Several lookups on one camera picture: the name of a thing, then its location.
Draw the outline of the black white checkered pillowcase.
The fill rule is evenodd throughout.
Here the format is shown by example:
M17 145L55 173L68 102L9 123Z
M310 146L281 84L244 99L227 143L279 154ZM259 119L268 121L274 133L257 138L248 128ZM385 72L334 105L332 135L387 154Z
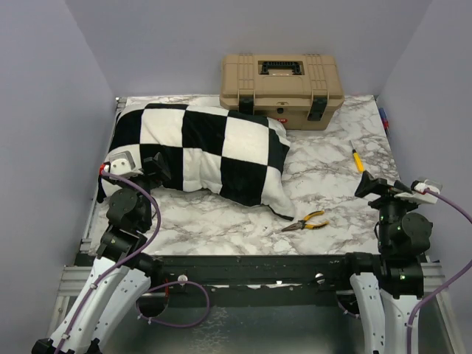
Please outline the black white checkered pillowcase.
M131 152L138 168L160 152L172 178L165 188L209 190L245 207L267 206L293 220L295 206L282 187L291 143L275 119L212 106L142 103L117 115L111 154Z

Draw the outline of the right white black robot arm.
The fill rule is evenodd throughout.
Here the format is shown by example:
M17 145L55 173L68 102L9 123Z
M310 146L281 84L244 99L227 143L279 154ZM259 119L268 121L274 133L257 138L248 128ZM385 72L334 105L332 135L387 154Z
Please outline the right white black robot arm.
M357 198L375 194L368 204L378 211L374 233L378 254L352 253L339 269L340 283L352 288L364 331L366 353L417 353L419 310L424 297L420 255L430 247L432 222L415 210L435 204L423 181L407 187L389 184L364 171Z

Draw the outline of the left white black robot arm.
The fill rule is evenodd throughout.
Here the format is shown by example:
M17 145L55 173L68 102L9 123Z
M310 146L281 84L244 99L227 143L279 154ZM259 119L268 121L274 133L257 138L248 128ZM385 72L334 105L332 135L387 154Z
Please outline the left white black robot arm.
M101 353L139 296L161 286L161 265L144 252L152 241L145 233L160 219L150 190L170 177L160 153L140 168L128 151L101 166L100 180L119 188L109 198L108 228L72 308L50 337L36 341L33 353Z

